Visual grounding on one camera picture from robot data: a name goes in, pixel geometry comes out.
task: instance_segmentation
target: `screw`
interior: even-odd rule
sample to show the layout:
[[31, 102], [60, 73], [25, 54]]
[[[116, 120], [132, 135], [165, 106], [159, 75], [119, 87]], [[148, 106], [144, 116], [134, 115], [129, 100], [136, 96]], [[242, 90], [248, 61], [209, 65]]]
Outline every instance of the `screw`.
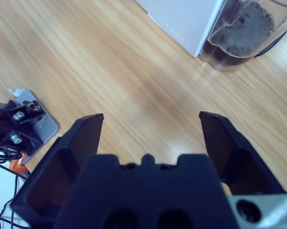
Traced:
[[18, 111], [17, 113], [15, 113], [13, 115], [13, 118], [17, 121], [20, 121], [23, 119], [23, 117], [25, 117], [25, 114], [22, 111]]
[[21, 136], [20, 135], [13, 135], [10, 140], [14, 143], [14, 144], [19, 144], [22, 142]]

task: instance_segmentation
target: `wooden table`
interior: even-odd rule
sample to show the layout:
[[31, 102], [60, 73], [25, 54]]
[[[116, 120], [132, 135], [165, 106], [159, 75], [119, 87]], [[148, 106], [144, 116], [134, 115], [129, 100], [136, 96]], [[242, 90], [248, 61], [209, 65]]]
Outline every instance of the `wooden table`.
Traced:
[[99, 153], [121, 163], [205, 153], [199, 111], [222, 114], [287, 189], [287, 35], [222, 73], [191, 57], [135, 0], [0, 1], [0, 102], [13, 98], [7, 88], [34, 91], [60, 123], [58, 135], [104, 113]]

